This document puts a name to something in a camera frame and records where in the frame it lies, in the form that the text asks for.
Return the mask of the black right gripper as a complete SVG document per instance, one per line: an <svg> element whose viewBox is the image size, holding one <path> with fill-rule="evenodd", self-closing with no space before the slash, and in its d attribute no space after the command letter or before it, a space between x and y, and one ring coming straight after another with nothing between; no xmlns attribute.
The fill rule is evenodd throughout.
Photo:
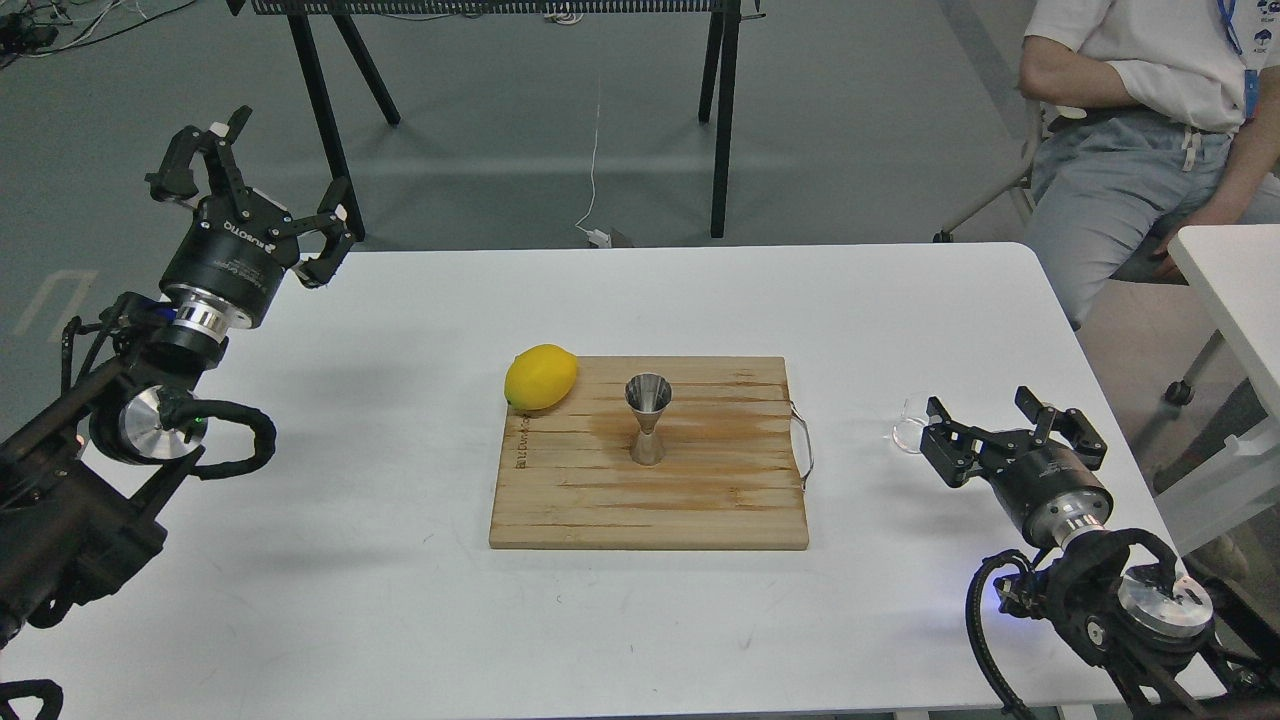
<svg viewBox="0 0 1280 720"><path fill-rule="evenodd" d="M1027 445L1032 451L1019 459L1020 430L964 425L936 396L925 404L931 423L922 432L920 452L947 487L960 488L974 477L989 480L1028 544L1064 548L1082 532L1103 527L1112 514L1114 498L1093 473L1107 445L1084 413L1043 404L1027 386L1016 388L1014 404L1034 424ZM1070 450L1050 447L1052 433L1065 438Z"/></svg>

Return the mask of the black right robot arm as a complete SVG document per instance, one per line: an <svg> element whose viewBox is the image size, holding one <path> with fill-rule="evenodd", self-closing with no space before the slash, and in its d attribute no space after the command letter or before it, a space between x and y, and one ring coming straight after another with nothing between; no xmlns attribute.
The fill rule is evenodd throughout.
<svg viewBox="0 0 1280 720"><path fill-rule="evenodd" d="M987 480L1037 551L984 559L966 591L970 648L1002 711L1030 717L986 639L987 588L1000 612L1051 623L1107 673L1135 719L1275 719L1277 629L1225 582L1185 571L1155 533L1106 527L1114 500L1096 471L1107 447L1083 413L1043 404L1025 386L1014 402L1030 427L995 432L955 421L928 398L920 439L947 486Z"/></svg>

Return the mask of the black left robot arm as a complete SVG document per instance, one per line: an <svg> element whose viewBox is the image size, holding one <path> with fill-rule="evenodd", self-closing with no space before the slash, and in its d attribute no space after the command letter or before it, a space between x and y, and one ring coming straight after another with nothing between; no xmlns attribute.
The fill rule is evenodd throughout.
<svg viewBox="0 0 1280 720"><path fill-rule="evenodd" d="M96 322L61 333L58 398L3 443L3 641L47 629L76 605L116 593L160 553L160 510L187 478L265 466L276 428L256 407L201 398L233 329L262 324L287 272L328 284L356 243L334 178L297 217L243 179L238 108L207 129L178 131L146 176L160 202L193 218L166 265L160 299L124 292Z"/></svg>

